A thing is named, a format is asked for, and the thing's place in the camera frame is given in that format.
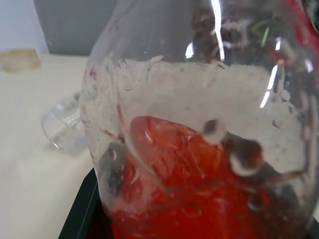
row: clear glass container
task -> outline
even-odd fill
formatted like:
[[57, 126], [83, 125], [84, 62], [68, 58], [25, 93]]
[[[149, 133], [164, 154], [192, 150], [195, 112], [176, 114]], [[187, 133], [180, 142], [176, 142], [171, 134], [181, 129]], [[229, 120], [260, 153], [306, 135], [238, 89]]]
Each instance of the clear glass container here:
[[41, 118], [44, 134], [56, 147], [75, 153], [87, 147], [85, 127], [80, 117], [79, 93], [64, 98]]
[[120, 239], [301, 239], [318, 39], [294, 0], [120, 0], [81, 95]]

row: dark particle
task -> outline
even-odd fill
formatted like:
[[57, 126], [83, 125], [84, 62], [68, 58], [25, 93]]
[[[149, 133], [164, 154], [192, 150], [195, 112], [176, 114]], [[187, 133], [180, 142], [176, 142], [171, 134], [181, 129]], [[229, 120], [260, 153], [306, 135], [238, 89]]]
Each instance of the dark particle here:
[[277, 97], [276, 96], [271, 98], [271, 102], [272, 103], [276, 103], [276, 101], [277, 101]]
[[80, 100], [80, 93], [75, 93], [75, 94], [73, 95], [73, 97], [74, 97], [74, 99], [75, 99], [77, 102], [79, 102], [79, 100]]
[[205, 123], [203, 133], [210, 134], [214, 133], [217, 129], [218, 120], [212, 119]]
[[125, 143], [125, 138], [124, 138], [124, 136], [122, 134], [119, 134], [118, 138], [119, 138], [121, 143]]
[[273, 126], [276, 127], [276, 128], [281, 128], [280, 125], [278, 125], [278, 123], [276, 123], [275, 120], [273, 120], [272, 124], [273, 124]]
[[89, 75], [94, 81], [96, 81], [96, 71], [94, 68], [91, 69]]
[[225, 70], [225, 67], [223, 67], [222, 65], [218, 64], [218, 66], [222, 68], [223, 70]]

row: white countertop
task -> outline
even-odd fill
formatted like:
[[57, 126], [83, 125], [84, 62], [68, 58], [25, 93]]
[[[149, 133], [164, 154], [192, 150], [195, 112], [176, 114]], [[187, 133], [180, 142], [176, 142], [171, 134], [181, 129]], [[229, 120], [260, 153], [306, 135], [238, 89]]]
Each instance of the white countertop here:
[[92, 168], [88, 149], [51, 146], [40, 117], [81, 88], [85, 57], [43, 56], [40, 69], [0, 70], [0, 238], [57, 239]]

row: water droplet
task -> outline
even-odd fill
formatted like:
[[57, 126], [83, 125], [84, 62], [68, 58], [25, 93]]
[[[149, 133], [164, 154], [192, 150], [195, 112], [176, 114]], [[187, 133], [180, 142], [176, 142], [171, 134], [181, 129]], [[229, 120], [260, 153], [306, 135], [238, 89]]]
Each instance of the water droplet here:
[[202, 215], [202, 210], [197, 205], [186, 205], [181, 209], [181, 211], [189, 218], [196, 218]]
[[203, 127], [203, 139], [210, 144], [219, 144], [226, 135], [226, 127], [220, 120], [209, 120]]

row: black tray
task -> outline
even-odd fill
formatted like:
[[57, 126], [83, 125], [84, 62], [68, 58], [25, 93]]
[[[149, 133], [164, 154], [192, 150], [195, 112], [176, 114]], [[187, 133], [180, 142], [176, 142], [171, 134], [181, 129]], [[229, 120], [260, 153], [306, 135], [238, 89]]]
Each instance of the black tray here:
[[[112, 224], [100, 203], [97, 179], [92, 169], [75, 198], [59, 239], [112, 239]], [[319, 224], [314, 219], [306, 239], [319, 239]]]

